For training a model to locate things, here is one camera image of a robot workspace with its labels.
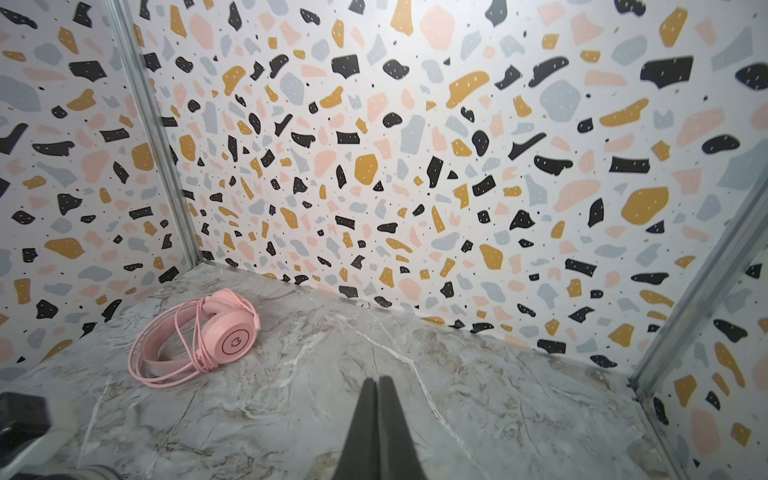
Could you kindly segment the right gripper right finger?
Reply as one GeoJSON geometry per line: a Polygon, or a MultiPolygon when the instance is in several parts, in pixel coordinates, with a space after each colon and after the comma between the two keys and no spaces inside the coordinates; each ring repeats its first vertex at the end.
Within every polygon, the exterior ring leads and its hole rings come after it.
{"type": "Polygon", "coordinates": [[[380,377],[377,392],[380,479],[425,480],[394,380],[380,377]]]}

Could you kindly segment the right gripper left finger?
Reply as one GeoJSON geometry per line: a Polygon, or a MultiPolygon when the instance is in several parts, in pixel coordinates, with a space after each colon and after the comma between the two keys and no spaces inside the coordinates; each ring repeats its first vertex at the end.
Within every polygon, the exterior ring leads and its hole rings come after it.
{"type": "Polygon", "coordinates": [[[333,480],[371,480],[380,476],[377,384],[367,378],[354,410],[333,480]]]}

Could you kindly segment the pink headphones with cable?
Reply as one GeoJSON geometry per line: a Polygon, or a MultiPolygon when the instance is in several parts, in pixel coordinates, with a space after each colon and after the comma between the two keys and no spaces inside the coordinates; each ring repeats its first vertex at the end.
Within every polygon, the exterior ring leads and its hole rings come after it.
{"type": "Polygon", "coordinates": [[[127,359],[143,385],[173,388],[243,358],[261,330],[254,305],[230,289],[176,305],[139,334],[127,359]]]}

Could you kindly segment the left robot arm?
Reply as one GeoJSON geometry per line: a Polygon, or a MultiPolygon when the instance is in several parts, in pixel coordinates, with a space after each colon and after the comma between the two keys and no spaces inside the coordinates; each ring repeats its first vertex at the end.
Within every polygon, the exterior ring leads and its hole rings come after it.
{"type": "Polygon", "coordinates": [[[120,480],[104,465],[34,474],[28,467],[50,459],[74,436],[78,419],[71,402],[17,392],[1,394],[1,477],[3,479],[120,480]]]}

